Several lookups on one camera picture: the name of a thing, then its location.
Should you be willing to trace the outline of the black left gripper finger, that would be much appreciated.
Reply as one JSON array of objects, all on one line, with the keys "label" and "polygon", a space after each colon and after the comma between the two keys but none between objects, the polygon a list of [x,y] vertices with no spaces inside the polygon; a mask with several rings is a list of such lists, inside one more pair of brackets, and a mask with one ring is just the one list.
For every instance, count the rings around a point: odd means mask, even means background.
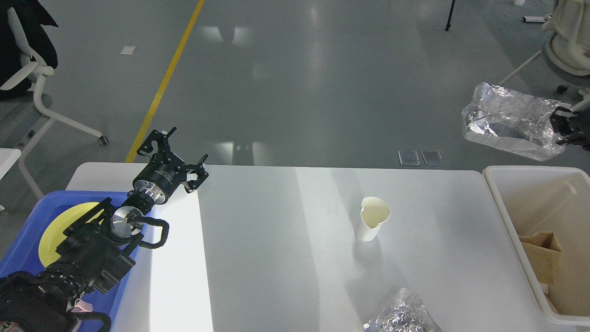
[{"label": "black left gripper finger", "polygon": [[169,137],[177,130],[177,127],[169,131],[153,130],[137,149],[137,155],[148,157],[150,160],[172,160],[172,151],[169,145]]},{"label": "black left gripper finger", "polygon": [[208,154],[204,154],[196,164],[183,164],[183,187],[187,194],[196,191],[208,178],[209,174],[205,170],[205,161],[208,157]]}]

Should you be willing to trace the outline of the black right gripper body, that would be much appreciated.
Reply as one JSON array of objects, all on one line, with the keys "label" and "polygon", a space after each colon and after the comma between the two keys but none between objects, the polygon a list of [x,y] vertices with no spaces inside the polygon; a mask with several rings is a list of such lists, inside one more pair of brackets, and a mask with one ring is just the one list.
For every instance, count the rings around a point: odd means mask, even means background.
[{"label": "black right gripper body", "polygon": [[572,144],[580,146],[586,151],[590,151],[590,112],[574,111],[572,116],[572,128],[574,129],[574,139]]}]

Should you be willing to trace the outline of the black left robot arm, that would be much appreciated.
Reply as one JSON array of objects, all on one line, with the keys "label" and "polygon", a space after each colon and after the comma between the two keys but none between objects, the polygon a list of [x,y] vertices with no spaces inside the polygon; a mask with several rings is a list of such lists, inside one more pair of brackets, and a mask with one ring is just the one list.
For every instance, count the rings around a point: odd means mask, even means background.
[{"label": "black left robot arm", "polygon": [[192,193],[208,178],[208,154],[198,163],[185,163],[171,151],[173,132],[150,132],[137,150],[150,160],[126,200],[116,207],[107,197],[66,225],[61,231],[65,239],[55,248],[58,258],[44,271],[1,278],[3,332],[73,332],[88,320],[100,322],[101,332],[111,329],[108,314],[75,307],[84,295],[95,290],[105,294],[118,285],[135,266],[135,248],[164,246],[170,226],[149,212],[167,203],[179,186]]}]

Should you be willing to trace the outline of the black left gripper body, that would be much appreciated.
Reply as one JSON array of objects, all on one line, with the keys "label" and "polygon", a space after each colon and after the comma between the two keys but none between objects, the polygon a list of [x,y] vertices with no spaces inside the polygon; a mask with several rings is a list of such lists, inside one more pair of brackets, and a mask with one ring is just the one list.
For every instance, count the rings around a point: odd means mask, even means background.
[{"label": "black left gripper body", "polygon": [[178,157],[150,160],[133,180],[133,195],[147,204],[164,204],[179,186],[184,187],[186,193],[194,191],[193,183],[188,179],[190,173],[187,164]]}]

